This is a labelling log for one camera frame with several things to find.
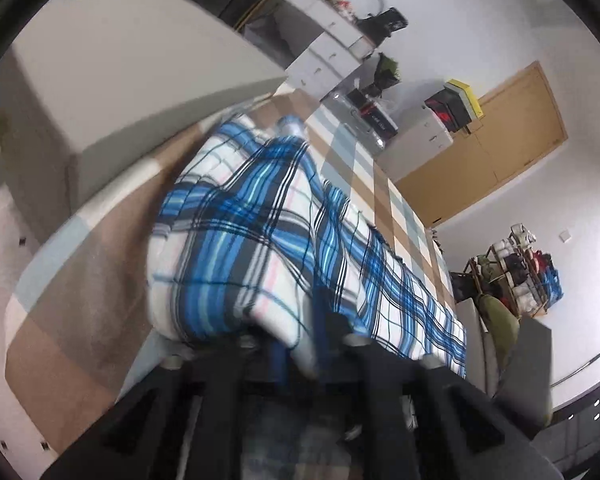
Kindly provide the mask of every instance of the book stack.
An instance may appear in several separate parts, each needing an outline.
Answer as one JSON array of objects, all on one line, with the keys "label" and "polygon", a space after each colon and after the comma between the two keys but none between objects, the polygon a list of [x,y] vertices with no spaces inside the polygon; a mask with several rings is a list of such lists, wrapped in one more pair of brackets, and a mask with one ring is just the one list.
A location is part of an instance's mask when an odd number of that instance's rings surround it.
[{"label": "book stack", "polygon": [[445,83],[445,88],[458,94],[464,104],[464,108],[472,118],[472,121],[484,117],[482,108],[480,108],[480,103],[478,102],[478,99],[475,98],[474,91],[471,90],[469,85],[458,81],[458,79],[450,79]]}]

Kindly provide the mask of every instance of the metal rail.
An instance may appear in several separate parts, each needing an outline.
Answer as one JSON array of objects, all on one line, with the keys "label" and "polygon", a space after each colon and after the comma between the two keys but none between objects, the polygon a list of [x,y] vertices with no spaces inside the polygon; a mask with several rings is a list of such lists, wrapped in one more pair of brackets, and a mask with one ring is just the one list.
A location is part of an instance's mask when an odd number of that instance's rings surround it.
[{"label": "metal rail", "polygon": [[564,381],[566,381],[567,379],[571,379],[575,374],[577,374],[578,372],[583,371],[586,367],[592,365],[595,361],[597,361],[598,359],[600,359],[600,353],[594,357],[592,357],[591,359],[589,359],[589,361],[587,361],[586,363],[584,363],[580,368],[578,368],[577,370],[574,370],[573,372],[571,372],[569,375],[564,376],[563,378],[561,378],[558,381],[555,381],[554,384],[551,385],[551,388],[555,388],[558,384],[563,383]]}]

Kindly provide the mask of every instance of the floor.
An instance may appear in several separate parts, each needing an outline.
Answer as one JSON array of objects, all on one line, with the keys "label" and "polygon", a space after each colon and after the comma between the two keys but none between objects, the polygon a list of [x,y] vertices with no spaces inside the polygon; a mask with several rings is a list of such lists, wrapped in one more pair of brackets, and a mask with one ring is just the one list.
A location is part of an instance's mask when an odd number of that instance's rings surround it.
[{"label": "floor", "polygon": [[20,274],[39,245],[0,180],[0,449],[23,480],[40,478],[55,460],[4,379],[4,311]]}]

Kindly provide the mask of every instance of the bed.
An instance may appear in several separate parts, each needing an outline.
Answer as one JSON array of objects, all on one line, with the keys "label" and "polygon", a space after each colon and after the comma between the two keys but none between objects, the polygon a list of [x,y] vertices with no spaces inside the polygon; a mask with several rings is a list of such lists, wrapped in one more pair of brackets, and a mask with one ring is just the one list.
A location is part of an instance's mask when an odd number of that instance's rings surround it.
[{"label": "bed", "polygon": [[[189,351],[159,336],[147,321],[147,238],[178,172],[212,125],[239,106],[182,131],[128,168],[65,223],[22,273],[4,318],[4,373],[55,452],[162,358]],[[248,107],[260,128],[287,114],[305,121],[320,174],[350,197],[451,313],[450,279],[431,233],[349,130],[301,91],[289,89]]]}]

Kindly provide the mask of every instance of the yellow book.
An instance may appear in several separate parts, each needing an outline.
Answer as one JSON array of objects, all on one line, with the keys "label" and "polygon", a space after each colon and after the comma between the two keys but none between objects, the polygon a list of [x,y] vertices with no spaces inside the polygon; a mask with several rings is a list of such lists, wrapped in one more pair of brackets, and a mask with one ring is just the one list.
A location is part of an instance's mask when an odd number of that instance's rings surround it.
[{"label": "yellow book", "polygon": [[474,112],[478,116],[478,118],[480,119],[481,117],[484,117],[484,112],[482,111],[482,108],[480,108],[480,103],[478,102],[478,99],[475,98],[474,91],[471,90],[471,87],[469,85],[458,81],[458,79],[450,79],[447,82],[453,86],[457,86],[458,88],[462,89],[466,94],[467,98],[469,99],[469,102],[471,103],[471,108],[474,109]]}]

